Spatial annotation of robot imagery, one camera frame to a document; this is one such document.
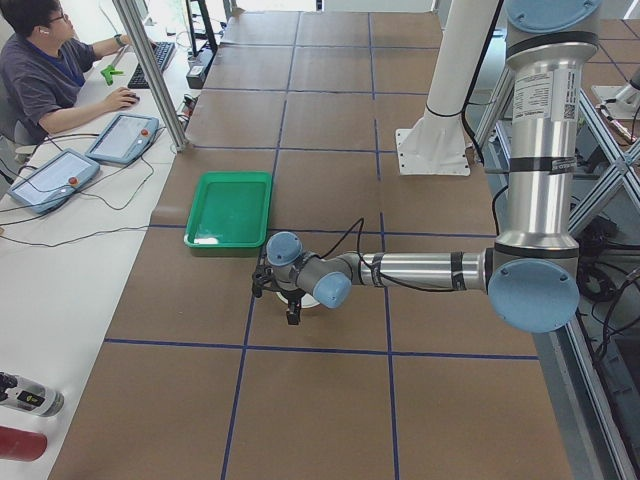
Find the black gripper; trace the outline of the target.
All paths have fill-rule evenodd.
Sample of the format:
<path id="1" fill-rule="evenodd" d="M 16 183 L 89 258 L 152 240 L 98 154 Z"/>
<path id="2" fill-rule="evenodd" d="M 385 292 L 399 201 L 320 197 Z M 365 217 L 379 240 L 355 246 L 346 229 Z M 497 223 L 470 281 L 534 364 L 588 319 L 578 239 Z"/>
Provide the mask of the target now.
<path id="1" fill-rule="evenodd" d="M 288 302 L 286 318 L 289 325 L 299 325 L 302 310 L 303 290 L 284 291 L 282 296 Z"/>

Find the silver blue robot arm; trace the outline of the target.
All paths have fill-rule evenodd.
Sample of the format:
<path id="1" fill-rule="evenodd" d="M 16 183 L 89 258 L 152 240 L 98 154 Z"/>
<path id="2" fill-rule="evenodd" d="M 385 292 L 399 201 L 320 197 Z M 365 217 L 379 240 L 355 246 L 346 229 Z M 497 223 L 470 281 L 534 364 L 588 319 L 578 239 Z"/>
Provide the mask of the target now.
<path id="1" fill-rule="evenodd" d="M 355 285 L 425 292 L 479 290 L 506 323 L 531 333 L 567 324 L 578 307 L 579 247 L 568 230 L 584 64 L 599 39 L 597 1 L 456 1 L 449 12 L 423 115 L 396 133 L 404 175 L 463 174 L 464 111 L 500 16 L 515 83 L 507 217 L 480 253 L 319 255 L 291 232 L 273 235 L 252 277 L 255 296 L 278 292 L 287 320 L 311 296 L 340 306 Z"/>

